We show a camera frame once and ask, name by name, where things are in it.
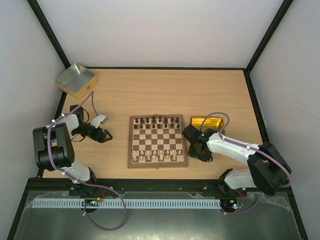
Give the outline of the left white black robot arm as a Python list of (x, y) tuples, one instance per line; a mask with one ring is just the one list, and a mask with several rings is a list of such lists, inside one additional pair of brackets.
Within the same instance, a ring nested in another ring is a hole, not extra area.
[(75, 157), (75, 151), (70, 136), (81, 135), (98, 142), (105, 143), (113, 139), (108, 130), (102, 129), (108, 117), (96, 114), (91, 122), (85, 120), (86, 110), (79, 105), (69, 108), (73, 113), (58, 124), (54, 124), (48, 135), (49, 125), (35, 128), (32, 131), (35, 163), (38, 168), (49, 172), (67, 174), (74, 184), (84, 182), (97, 184), (93, 170), (82, 165)]

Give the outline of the gold tin with white pieces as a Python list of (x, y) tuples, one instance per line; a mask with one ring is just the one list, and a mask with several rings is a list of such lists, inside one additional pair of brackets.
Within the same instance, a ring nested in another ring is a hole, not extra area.
[(222, 117), (211, 116), (204, 122), (202, 129), (200, 129), (204, 119), (204, 116), (192, 116), (190, 119), (190, 124), (193, 125), (198, 131), (200, 131), (198, 135), (201, 135), (208, 128), (219, 132), (220, 129), (224, 126), (224, 120)]

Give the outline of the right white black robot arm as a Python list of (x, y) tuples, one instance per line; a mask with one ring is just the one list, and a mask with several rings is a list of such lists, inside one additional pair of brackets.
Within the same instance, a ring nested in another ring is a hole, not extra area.
[(214, 154), (221, 154), (246, 165), (246, 169), (229, 168), (218, 178), (218, 191), (224, 196), (243, 188), (255, 188), (272, 196), (291, 183), (291, 168), (269, 142), (249, 144), (211, 128), (198, 130), (191, 124), (182, 135), (190, 143), (188, 155), (192, 158), (211, 162)]

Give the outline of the wooden chess board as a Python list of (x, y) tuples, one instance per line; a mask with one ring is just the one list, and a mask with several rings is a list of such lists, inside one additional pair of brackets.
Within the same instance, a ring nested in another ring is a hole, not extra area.
[(129, 118), (129, 169), (184, 168), (188, 164), (181, 114), (132, 115)]

